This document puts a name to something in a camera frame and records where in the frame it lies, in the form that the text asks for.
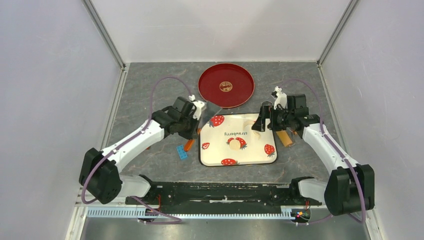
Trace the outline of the round cut dough wrapper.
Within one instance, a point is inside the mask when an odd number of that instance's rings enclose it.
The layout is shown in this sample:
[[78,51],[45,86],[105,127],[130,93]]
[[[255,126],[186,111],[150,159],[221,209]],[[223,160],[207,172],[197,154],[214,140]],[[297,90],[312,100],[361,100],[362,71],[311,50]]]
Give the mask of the round cut dough wrapper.
[[231,150],[234,150],[234,151],[238,151],[238,150],[240,150],[240,148],[241,148],[241,143],[240,143],[240,141],[239,141],[239,140],[237,140],[237,139],[235,139],[235,138],[231,138],[231,139],[228,141],[228,145],[229,145],[229,148],[230,148]]

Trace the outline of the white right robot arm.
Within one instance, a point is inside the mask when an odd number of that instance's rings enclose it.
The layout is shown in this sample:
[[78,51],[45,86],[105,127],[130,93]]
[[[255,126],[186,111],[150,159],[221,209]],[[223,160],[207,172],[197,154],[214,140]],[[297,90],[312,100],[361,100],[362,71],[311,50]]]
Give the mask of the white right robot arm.
[[340,147],[327,133],[327,128],[317,114],[309,109],[287,109],[280,105],[263,105],[257,120],[251,127],[257,132],[287,130],[307,143],[322,161],[329,178],[327,182],[313,177],[298,177],[292,180],[289,199],[302,204],[307,199],[324,204],[333,216],[366,212],[375,206],[375,172],[368,164],[360,164]]

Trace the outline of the white strawberry print tray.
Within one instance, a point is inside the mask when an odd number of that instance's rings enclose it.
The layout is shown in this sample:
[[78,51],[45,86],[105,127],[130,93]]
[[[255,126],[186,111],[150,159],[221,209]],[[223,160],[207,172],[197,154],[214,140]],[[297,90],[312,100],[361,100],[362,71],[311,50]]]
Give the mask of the white strawberry print tray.
[[278,159],[274,134],[252,130],[258,113],[215,115],[201,129],[199,162],[206,167],[272,164]]

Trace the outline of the wooden handled metal scraper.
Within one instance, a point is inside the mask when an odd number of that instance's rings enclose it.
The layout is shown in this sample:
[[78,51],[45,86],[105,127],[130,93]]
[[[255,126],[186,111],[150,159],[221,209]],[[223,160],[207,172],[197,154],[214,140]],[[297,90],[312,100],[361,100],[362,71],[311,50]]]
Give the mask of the wooden handled metal scraper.
[[[202,130],[202,128],[216,115],[218,115],[218,113],[222,110],[222,108],[210,101],[206,101],[206,108],[205,110],[202,112],[201,115],[201,119],[199,120],[199,125],[198,125],[198,137],[200,135],[200,132]],[[194,142],[196,139],[190,139],[187,141],[187,143],[184,145],[184,150],[186,152],[190,151],[192,146],[194,145]]]

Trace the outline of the wooden rolling pin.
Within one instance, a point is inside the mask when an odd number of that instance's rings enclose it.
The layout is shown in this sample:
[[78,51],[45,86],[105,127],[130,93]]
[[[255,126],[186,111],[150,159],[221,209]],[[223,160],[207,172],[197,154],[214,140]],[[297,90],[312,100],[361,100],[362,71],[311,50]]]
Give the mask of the wooden rolling pin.
[[290,130],[276,131],[276,135],[284,147],[291,147],[295,144],[293,132]]

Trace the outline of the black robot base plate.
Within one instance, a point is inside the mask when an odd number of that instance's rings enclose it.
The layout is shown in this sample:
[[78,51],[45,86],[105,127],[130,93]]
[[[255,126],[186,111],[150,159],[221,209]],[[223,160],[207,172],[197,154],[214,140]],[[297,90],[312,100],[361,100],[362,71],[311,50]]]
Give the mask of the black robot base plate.
[[153,182],[140,198],[165,214],[278,214],[282,206],[321,206],[288,183]]

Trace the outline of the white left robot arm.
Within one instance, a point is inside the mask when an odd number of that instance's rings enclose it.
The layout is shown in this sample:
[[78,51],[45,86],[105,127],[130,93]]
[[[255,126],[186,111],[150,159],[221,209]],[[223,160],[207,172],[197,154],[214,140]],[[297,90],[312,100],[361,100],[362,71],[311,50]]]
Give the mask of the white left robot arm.
[[143,176],[123,175],[123,169],[143,151],[161,142],[169,135],[178,134],[187,140],[198,135],[204,101],[178,97],[172,105],[152,111],[149,118],[120,141],[97,150],[89,149],[83,159],[79,183],[82,186],[81,201],[88,205],[95,201],[108,204],[118,197],[136,196],[143,203],[151,204],[157,191]]

